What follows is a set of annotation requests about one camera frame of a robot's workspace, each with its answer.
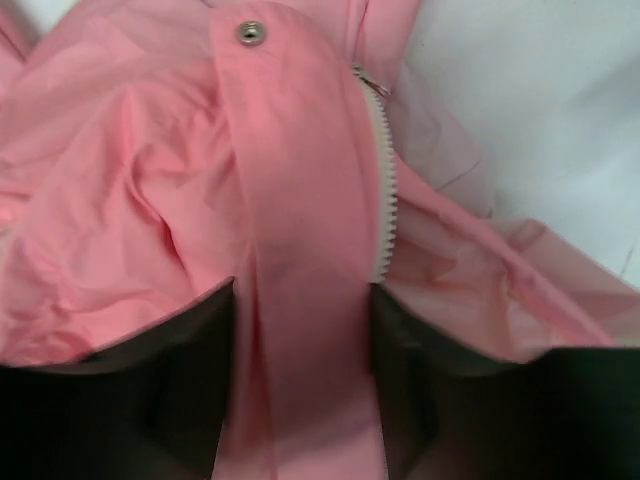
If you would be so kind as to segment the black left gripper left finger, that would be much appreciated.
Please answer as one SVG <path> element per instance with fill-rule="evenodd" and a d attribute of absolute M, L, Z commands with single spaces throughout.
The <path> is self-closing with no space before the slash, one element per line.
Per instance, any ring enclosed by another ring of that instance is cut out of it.
<path fill-rule="evenodd" d="M 5 479 L 207 479 L 230 390 L 234 293 L 78 363 L 1 370 Z"/>

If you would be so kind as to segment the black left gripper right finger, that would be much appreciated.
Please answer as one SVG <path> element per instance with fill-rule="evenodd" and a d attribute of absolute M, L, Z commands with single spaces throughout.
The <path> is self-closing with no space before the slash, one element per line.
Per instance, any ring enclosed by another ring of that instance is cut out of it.
<path fill-rule="evenodd" d="M 370 294 L 371 355 L 391 479 L 635 479 L 639 352 L 478 354 Z"/>

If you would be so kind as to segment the pink zip-up jacket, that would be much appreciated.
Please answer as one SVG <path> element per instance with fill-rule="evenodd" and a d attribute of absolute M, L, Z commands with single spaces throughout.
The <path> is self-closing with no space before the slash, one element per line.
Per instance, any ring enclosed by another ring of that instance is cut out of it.
<path fill-rule="evenodd" d="M 1 102 L 1 370 L 72 364 L 225 285 L 207 479 L 391 479 L 370 294 L 525 364 L 635 348 L 639 293 L 545 225 L 409 69 L 415 1 L 81 1 Z"/>

